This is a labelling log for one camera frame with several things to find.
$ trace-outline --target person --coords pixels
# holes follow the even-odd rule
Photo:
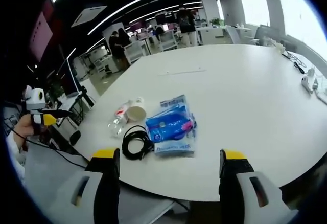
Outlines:
[[[126,70],[129,67],[128,60],[124,53],[124,48],[119,42],[118,32],[114,31],[109,38],[109,47],[111,54],[121,63],[121,68]]]
[[[182,35],[183,43],[187,46],[196,46],[198,40],[196,37],[194,16],[184,7],[179,8],[176,15],[177,23],[179,24],[180,33]]]
[[[14,131],[11,131],[9,133],[9,135],[6,138],[6,142],[9,150],[10,159],[17,172],[18,178],[22,182],[24,182],[25,168],[19,163],[17,158],[19,157],[20,149],[25,143],[26,137],[32,136],[34,134],[31,115],[26,114],[22,116],[21,119],[18,121],[18,123],[15,125]]]
[[[118,29],[118,39],[119,39],[119,43],[123,47],[127,46],[128,44],[131,44],[129,36],[127,35],[127,33],[124,31],[123,28]]]

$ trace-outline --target office chair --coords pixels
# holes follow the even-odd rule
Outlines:
[[[233,44],[241,44],[240,36],[234,27],[226,26],[226,31],[228,32]]]
[[[145,52],[141,47],[139,41],[132,42],[124,47],[125,55],[130,65],[139,60],[142,56],[145,56]]]
[[[166,31],[159,35],[161,52],[177,48],[174,31]]]
[[[257,28],[257,30],[256,30],[254,38],[259,39],[259,45],[262,46],[264,37],[269,37],[277,42],[280,42],[281,33],[280,33],[279,29],[277,29],[277,28],[260,25],[260,27]]]

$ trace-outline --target black cable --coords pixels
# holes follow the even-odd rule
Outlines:
[[[140,127],[144,131],[138,130],[138,131],[133,131],[131,133],[128,133],[131,129],[136,128],[136,127]],[[128,145],[132,140],[138,140],[138,141],[143,142],[143,147],[140,152],[131,153],[128,150]],[[146,132],[146,129],[143,126],[140,126],[140,125],[133,126],[129,130],[127,130],[126,133],[124,134],[123,144],[122,144],[122,152],[123,152],[124,156],[126,158],[128,158],[129,160],[137,160],[137,159],[141,160],[141,159],[143,159],[143,157],[146,154],[148,154],[150,151],[153,151],[153,149],[154,149],[154,144],[150,140],[150,138]]]
[[[294,62],[294,67],[297,68],[302,74],[304,74],[304,70],[297,64],[297,62]]]
[[[26,141],[28,141],[28,142],[34,144],[34,145],[38,145],[38,146],[41,146],[41,147],[45,147],[45,148],[48,148],[48,149],[54,150],[56,153],[58,153],[60,156],[62,156],[66,161],[70,162],[71,164],[74,164],[74,165],[76,165],[76,166],[82,167],[83,169],[86,168],[86,167],[84,167],[84,166],[82,166],[82,165],[80,165],[80,164],[76,164],[76,163],[70,161],[70,160],[69,160],[68,158],[66,158],[64,155],[62,155],[61,153],[59,153],[57,149],[54,149],[54,148],[51,148],[51,147],[48,147],[48,146],[44,146],[44,145],[41,145],[41,144],[39,144],[39,143],[35,143],[34,141],[31,141],[31,140],[29,140],[29,139],[26,139],[25,137],[23,137],[23,136],[21,136],[19,133],[17,133],[17,132],[16,132],[13,128],[11,128],[8,124],[5,123],[5,125],[6,125],[6,126],[7,126],[11,131],[13,131],[16,135],[18,135],[19,137],[23,138],[24,140],[26,140]]]
[[[286,51],[288,53],[288,56],[290,58],[290,60],[294,60],[295,62],[297,62],[298,65],[301,65],[304,68],[307,68],[307,65],[304,64],[302,62],[302,60],[300,60],[298,57],[296,57],[294,54],[291,54],[290,52]]]
[[[179,205],[181,205],[184,209],[186,209],[187,212],[190,212],[190,211],[191,211],[191,210],[189,209],[189,207],[187,207],[185,204],[182,204],[179,200],[174,199],[174,201],[175,201],[176,203],[178,203]]]

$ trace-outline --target window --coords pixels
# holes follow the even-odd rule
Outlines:
[[[224,20],[224,12],[223,12],[223,8],[221,6],[220,0],[217,0],[217,5],[218,5],[220,19]]]
[[[327,41],[315,10],[306,0],[281,0],[285,32],[327,60]]]
[[[270,26],[266,0],[242,0],[245,23]]]

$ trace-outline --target white desk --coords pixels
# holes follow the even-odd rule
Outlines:
[[[219,44],[220,38],[224,36],[223,28],[198,27],[196,30],[201,36],[199,42],[203,45]]]
[[[195,70],[205,71],[176,74]],[[130,98],[144,97],[151,116],[159,101],[185,94],[198,122],[195,157],[150,153],[130,161],[121,155],[122,181],[167,197],[219,201],[219,152],[226,148],[243,152],[280,187],[327,151],[327,107],[308,95],[301,78],[276,49],[261,46],[199,46],[142,57],[95,104],[75,148],[90,158],[99,149],[121,147],[107,123]]]
[[[59,107],[59,109],[61,110],[70,110],[74,104],[76,103],[76,101],[80,98],[80,95],[82,94],[81,91],[78,91],[78,94],[72,96],[72,97],[67,97],[66,95],[59,97],[59,101],[62,103],[62,105]],[[62,121],[65,118],[58,118],[57,119],[57,125],[60,126]]]
[[[150,55],[151,52],[147,41],[148,41],[147,37],[143,38],[142,40],[139,40],[141,48],[144,50],[145,54]]]

